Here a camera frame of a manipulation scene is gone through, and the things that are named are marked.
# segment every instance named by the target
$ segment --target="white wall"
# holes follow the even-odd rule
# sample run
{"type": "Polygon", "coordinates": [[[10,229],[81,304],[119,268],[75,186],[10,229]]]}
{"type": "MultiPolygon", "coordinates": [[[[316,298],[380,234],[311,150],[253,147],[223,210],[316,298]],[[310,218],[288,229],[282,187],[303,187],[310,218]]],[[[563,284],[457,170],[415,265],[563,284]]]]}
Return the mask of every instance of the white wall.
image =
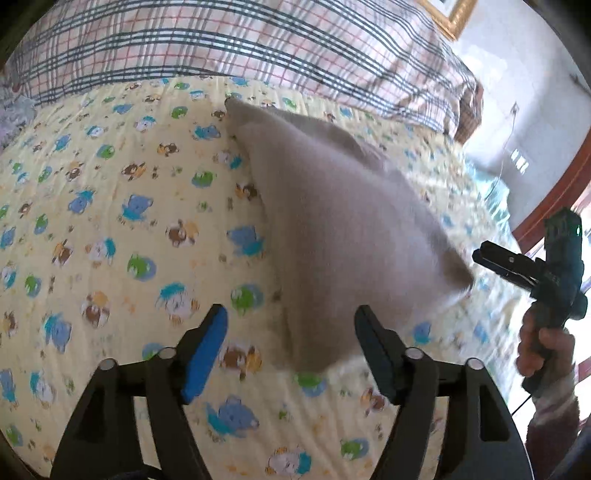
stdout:
{"type": "Polygon", "coordinates": [[[454,51],[485,85],[482,126],[466,154],[498,174],[511,194],[511,227],[519,225],[556,184],[591,128],[591,96],[575,85],[580,76],[550,27],[522,0],[479,0],[454,51]],[[511,132],[511,106],[519,113],[511,132]],[[517,172],[509,153],[529,161],[517,172]]]}

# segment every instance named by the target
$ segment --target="bed sheet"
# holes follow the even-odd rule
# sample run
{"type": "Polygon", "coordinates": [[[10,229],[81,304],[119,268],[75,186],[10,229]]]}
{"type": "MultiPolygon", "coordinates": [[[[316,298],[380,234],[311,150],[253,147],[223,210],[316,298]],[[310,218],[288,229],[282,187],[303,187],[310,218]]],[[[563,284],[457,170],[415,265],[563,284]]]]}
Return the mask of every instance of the bed sheet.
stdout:
{"type": "Polygon", "coordinates": [[[460,142],[482,120],[482,86],[414,0],[62,0],[5,72],[41,104],[111,82],[225,74],[460,142]]]}
{"type": "MultiPolygon", "coordinates": [[[[364,479],[379,459],[396,409],[365,359],[321,375],[274,367],[288,361],[277,253],[248,159],[226,132],[229,95],[324,118],[390,154],[478,279],[401,336],[436,359],[482,358],[504,394],[512,384],[511,317],[524,295],[470,256],[484,239],[516,243],[446,136],[242,78],[103,86],[43,108],[0,156],[0,428],[43,475],[98,362],[175,345],[212,303],[229,310],[228,336],[186,413],[213,478],[364,479]]],[[[136,405],[144,458],[157,465],[136,405]]],[[[423,478],[444,413],[441,400],[423,478]]]]}

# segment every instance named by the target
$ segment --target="silver screw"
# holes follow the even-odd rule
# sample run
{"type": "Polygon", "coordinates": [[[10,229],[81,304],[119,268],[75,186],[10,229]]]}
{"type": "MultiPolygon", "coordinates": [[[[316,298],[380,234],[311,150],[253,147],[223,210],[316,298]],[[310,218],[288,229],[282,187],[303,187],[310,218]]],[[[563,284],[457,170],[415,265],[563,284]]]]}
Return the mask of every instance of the silver screw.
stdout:
{"type": "Polygon", "coordinates": [[[473,370],[482,370],[484,368],[482,361],[477,358],[469,358],[467,364],[473,370]]]}
{"type": "Polygon", "coordinates": [[[421,349],[412,346],[411,348],[406,349],[404,355],[406,355],[409,358],[412,358],[413,360],[420,360],[421,358],[423,358],[424,353],[421,349]]]}
{"type": "Polygon", "coordinates": [[[169,358],[174,358],[177,354],[177,350],[173,346],[166,346],[162,350],[158,352],[158,356],[163,360],[168,360],[169,358]]]}
{"type": "Polygon", "coordinates": [[[116,364],[117,362],[115,362],[115,360],[112,358],[105,358],[101,363],[99,363],[99,368],[105,371],[111,370],[111,368],[113,368],[116,364]]]}

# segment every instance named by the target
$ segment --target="plaid blanket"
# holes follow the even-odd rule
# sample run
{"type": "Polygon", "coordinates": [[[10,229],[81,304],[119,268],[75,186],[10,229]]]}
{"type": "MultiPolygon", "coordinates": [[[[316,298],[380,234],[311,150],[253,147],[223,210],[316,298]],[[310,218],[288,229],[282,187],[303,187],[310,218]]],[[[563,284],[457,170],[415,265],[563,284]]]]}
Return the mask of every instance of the plaid blanket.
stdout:
{"type": "Polygon", "coordinates": [[[40,104],[93,86],[222,74],[465,141],[482,87],[412,0],[62,0],[5,75],[40,104]]]}

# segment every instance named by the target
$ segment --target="picture frame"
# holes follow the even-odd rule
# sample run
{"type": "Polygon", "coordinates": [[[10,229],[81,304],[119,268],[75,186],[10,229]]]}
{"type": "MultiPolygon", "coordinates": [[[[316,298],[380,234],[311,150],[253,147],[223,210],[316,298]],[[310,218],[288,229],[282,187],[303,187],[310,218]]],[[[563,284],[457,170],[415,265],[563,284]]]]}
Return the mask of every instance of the picture frame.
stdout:
{"type": "Polygon", "coordinates": [[[457,40],[478,0],[417,0],[433,17],[439,30],[450,40],[457,40]]]}

